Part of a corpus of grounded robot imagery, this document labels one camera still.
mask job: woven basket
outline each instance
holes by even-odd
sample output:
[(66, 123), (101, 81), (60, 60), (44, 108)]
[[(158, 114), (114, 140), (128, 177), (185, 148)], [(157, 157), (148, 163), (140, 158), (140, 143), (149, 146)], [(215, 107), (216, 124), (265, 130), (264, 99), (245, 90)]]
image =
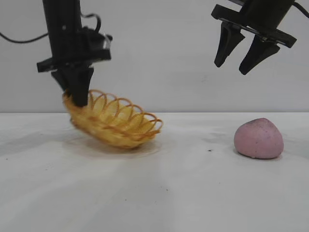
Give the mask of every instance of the woven basket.
[(137, 147), (155, 138), (163, 126), (162, 120), (130, 100), (99, 90), (89, 91), (85, 107), (75, 106), (66, 93), (63, 102), (76, 128), (116, 147)]

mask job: wicker basket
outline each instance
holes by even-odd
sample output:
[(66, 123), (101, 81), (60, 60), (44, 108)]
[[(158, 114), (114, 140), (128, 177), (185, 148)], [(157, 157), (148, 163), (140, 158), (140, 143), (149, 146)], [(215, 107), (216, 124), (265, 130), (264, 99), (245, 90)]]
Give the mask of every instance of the wicker basket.
[(130, 100), (99, 90), (89, 91), (85, 107), (75, 106), (66, 93), (63, 102), (76, 128), (116, 147), (137, 147), (155, 138), (163, 126), (162, 120)]

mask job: white wall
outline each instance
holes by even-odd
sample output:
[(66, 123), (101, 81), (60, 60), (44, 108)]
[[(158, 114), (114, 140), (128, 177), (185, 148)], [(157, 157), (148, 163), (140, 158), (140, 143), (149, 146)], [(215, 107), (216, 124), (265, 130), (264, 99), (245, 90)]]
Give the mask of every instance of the white wall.
[[(309, 2), (299, 0), (307, 9)], [(82, 0), (114, 36), (112, 61), (95, 64), (91, 87), (127, 97), (150, 111), (308, 111), (309, 20), (292, 8), (280, 29), (295, 36), (247, 76), (238, 67), (249, 33), (220, 69), (214, 64), (220, 21), (211, 17), (226, 0)], [(95, 26), (93, 20), (84, 24)], [(47, 31), (41, 0), (2, 0), (0, 30), (14, 39)], [(64, 111), (61, 90), (36, 62), (51, 55), (48, 39), (28, 45), (0, 38), (0, 111)]]

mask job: speckled pink object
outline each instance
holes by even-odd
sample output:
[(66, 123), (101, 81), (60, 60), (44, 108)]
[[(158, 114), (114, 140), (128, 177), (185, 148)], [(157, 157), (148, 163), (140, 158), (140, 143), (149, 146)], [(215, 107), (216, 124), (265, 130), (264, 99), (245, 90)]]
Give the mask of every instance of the speckled pink object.
[(239, 127), (234, 144), (240, 154), (258, 159), (276, 158), (284, 148), (280, 131), (266, 118), (256, 119)]

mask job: black cable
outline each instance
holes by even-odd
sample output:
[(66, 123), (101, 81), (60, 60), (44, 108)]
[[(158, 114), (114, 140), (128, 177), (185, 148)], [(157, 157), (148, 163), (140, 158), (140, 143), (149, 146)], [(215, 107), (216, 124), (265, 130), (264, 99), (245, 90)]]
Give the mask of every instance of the black cable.
[(309, 12), (302, 5), (300, 5), (298, 2), (294, 2), (293, 6), (299, 9), (301, 13), (303, 13), (307, 18), (309, 18)]
[(102, 24), (100, 16), (98, 16), (97, 14), (87, 14), (87, 15), (84, 15), (82, 13), (81, 13), (81, 16), (83, 18), (93, 18), (93, 17), (95, 17), (97, 19), (97, 26), (96, 26), (95, 32), (98, 33), (98, 31), (101, 28), (101, 24)]
[(3, 34), (0, 32), (0, 36), (1, 36), (2, 38), (4, 38), (5, 40), (7, 40), (7, 41), (9, 41), (9, 42), (16, 43), (16, 44), (20, 44), (20, 43), (21, 43), (21, 44), (32, 43), (32, 42), (34, 42), (34, 41), (37, 41), (37, 40), (40, 40), (40, 39), (46, 37), (47, 35), (48, 35), (48, 33), (45, 33), (44, 35), (41, 35), (41, 36), (39, 36), (39, 37), (37, 37), (37, 38), (34, 38), (34, 39), (31, 39), (31, 40), (19, 41), (19, 40), (12, 40), (12, 39), (6, 37), (5, 35), (3, 35)]

